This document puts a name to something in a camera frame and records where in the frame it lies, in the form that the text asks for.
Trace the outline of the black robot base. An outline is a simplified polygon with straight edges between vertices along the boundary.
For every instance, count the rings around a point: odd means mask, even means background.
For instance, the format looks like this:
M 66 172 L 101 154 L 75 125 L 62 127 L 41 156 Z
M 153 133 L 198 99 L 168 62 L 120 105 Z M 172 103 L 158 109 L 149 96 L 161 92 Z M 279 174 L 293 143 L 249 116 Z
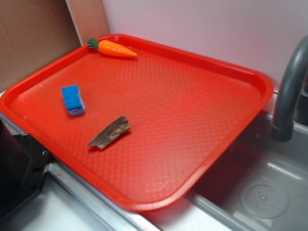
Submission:
M 1 221 L 41 193 L 50 158 L 50 151 L 31 135 L 12 135 L 0 123 Z

